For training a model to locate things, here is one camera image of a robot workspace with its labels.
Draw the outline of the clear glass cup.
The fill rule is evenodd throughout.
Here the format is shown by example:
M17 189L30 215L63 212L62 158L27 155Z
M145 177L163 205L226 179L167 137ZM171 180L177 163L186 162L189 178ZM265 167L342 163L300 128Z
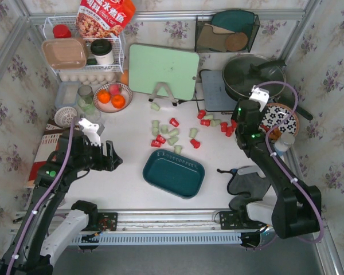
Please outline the clear glass cup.
M92 123L97 123L101 118L101 112L97 108L92 107L85 111L85 118Z

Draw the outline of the teal storage basket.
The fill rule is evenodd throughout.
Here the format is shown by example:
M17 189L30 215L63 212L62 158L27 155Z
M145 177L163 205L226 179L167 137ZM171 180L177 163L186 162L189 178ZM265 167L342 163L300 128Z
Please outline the teal storage basket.
M205 169L199 162L158 149L150 155L142 175L154 187L183 199L191 199L201 188Z

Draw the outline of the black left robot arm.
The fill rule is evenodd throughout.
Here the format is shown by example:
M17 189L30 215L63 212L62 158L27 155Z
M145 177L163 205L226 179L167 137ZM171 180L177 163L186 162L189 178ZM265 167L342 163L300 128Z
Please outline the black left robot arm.
M20 229L0 259L0 274L52 274L69 242L97 225L97 205L78 200L65 220L48 234L57 208L81 171L113 171L122 164L111 141L96 146L81 131L65 131L57 149L37 171L35 187Z

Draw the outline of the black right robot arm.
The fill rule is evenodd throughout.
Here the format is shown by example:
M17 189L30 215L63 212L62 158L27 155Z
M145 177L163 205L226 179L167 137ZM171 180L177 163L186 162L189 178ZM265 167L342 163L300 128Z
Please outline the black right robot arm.
M246 156L262 170L275 194L276 203L271 214L272 226L282 239L320 232L321 193L317 186L307 186L275 155L268 135L259 130L262 120L260 104L239 100L232 119L237 122L237 144Z

